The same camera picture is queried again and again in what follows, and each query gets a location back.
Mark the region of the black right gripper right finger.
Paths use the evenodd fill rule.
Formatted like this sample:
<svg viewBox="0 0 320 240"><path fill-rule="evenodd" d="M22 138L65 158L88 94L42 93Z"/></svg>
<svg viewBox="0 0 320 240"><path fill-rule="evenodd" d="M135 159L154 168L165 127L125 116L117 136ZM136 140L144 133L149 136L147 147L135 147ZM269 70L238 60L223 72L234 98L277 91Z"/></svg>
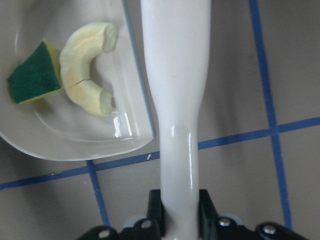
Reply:
<svg viewBox="0 0 320 240"><path fill-rule="evenodd" d="M202 240L217 240L216 219L217 210L206 189L199 190L199 234Z"/></svg>

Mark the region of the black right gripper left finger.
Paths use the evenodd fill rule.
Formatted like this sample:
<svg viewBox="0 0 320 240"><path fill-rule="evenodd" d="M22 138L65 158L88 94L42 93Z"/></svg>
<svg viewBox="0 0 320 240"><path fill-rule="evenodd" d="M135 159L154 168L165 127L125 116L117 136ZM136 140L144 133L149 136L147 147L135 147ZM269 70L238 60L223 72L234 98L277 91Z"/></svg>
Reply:
<svg viewBox="0 0 320 240"><path fill-rule="evenodd" d="M157 222L159 232L161 236L164 237L166 234L165 209L161 200L160 189L152 189L149 191L146 217Z"/></svg>

